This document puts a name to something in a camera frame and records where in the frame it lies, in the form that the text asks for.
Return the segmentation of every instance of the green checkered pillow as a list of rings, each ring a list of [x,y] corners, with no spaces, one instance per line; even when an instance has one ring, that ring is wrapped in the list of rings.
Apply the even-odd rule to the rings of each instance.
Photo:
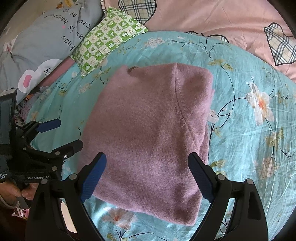
[[[144,25],[125,12],[109,7],[107,17],[85,36],[71,58],[77,62],[81,76],[84,77],[97,68],[121,43],[147,31]]]

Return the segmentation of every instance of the blue gripper pad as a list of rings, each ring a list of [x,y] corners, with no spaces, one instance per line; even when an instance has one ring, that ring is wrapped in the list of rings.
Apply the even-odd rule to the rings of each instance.
[[[60,119],[54,119],[50,120],[44,123],[40,123],[38,127],[36,128],[36,131],[38,132],[46,132],[50,131],[52,129],[56,129],[61,126],[61,120]]]
[[[89,175],[87,176],[84,183],[82,184],[82,192],[80,195],[81,202],[84,202],[85,200],[89,199],[92,196],[94,189],[98,184],[98,181],[100,180],[105,170],[106,164],[107,164],[107,157],[105,154],[102,154],[99,157],[99,160],[97,161],[96,165],[89,172]]]
[[[213,193],[213,183],[210,179],[210,177],[205,173],[203,168],[200,165],[203,165],[205,168],[211,168],[209,166],[206,166],[202,160],[199,158],[199,161],[195,158],[193,154],[190,154],[188,156],[188,167],[198,185],[198,188],[200,189],[200,192],[202,193],[202,196],[209,200],[210,203],[214,201],[214,193]]]

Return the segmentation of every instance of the finger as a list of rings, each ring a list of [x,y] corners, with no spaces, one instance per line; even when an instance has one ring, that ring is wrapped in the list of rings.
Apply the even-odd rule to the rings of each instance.
[[[33,199],[37,188],[38,188],[38,183],[30,183],[29,186],[27,186],[25,189],[22,190],[23,197],[25,197],[26,199],[28,198]]]
[[[21,197],[21,191],[20,189],[10,180],[6,180],[5,182],[0,184],[0,190],[2,192],[11,194],[16,197]]]

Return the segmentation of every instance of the human hand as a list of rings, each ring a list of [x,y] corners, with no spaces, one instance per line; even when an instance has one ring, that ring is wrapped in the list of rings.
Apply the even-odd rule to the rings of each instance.
[[[0,195],[8,205],[16,202],[17,197],[25,197],[28,200],[33,200],[35,192],[38,188],[38,183],[30,183],[25,189],[20,189],[11,181],[6,180],[0,183]]]

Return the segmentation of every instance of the folded pink sweater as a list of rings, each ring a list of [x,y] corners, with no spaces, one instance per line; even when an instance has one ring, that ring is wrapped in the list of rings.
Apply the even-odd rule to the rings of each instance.
[[[208,70],[185,64],[119,68],[83,131],[79,169],[98,152],[107,156],[94,196],[194,225],[202,196],[187,159],[197,152],[207,161],[212,82]]]

